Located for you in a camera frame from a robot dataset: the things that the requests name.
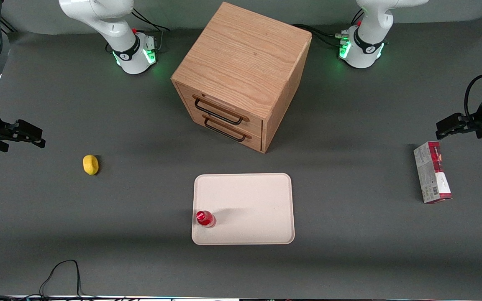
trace black metal handle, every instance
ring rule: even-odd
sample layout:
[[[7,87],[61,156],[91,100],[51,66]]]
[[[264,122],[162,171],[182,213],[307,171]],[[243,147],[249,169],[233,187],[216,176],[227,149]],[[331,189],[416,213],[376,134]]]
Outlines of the black metal handle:
[[[214,132],[217,132],[221,135],[225,135],[226,137],[228,137],[229,139],[232,139],[234,141],[237,141],[237,142],[243,142],[245,141],[245,138],[246,138],[246,135],[243,135],[242,138],[236,138],[228,133],[225,133],[223,131],[221,131],[220,129],[218,128],[213,128],[211,125],[207,124],[207,122],[209,121],[209,118],[206,118],[206,120],[204,121],[204,125],[206,126],[206,128],[209,128],[210,130],[214,131]]]
[[[228,118],[222,117],[221,115],[219,115],[217,113],[213,113],[212,111],[199,106],[198,105],[199,102],[200,102],[200,99],[197,98],[195,100],[195,107],[197,107],[197,109],[199,109],[200,111],[206,112],[207,114],[210,114],[211,116],[216,117],[216,118],[218,118],[218,119],[220,119],[224,122],[228,122],[229,124],[233,124],[233,125],[239,125],[239,124],[241,124],[241,121],[243,121],[242,117],[240,117],[238,121],[233,121],[233,120],[229,120]]]

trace red bottle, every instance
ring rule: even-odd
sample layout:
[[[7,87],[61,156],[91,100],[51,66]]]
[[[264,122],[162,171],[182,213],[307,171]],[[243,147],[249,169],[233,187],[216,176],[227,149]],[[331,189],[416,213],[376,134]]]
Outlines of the red bottle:
[[[197,212],[197,222],[204,227],[213,227],[217,220],[213,214],[207,210]]]

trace red and white box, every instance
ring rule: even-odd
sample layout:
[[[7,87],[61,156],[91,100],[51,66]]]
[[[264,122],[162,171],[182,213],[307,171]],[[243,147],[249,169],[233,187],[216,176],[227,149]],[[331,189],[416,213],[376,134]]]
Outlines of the red and white box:
[[[414,150],[423,202],[434,204],[452,198],[446,174],[442,168],[439,142],[427,142]]]

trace plastic tray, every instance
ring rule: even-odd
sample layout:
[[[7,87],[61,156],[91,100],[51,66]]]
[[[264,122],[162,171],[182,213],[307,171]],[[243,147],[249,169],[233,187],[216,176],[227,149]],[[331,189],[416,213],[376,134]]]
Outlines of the plastic tray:
[[[210,211],[216,225],[197,223],[199,210]],[[291,178],[285,173],[198,176],[192,238],[198,245],[289,244],[295,238]]]

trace lemon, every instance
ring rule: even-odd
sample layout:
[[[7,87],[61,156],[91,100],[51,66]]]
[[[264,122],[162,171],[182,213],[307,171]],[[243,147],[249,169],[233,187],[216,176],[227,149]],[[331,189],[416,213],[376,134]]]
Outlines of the lemon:
[[[83,169],[89,175],[95,175],[100,168],[98,159],[93,155],[86,155],[83,157]]]

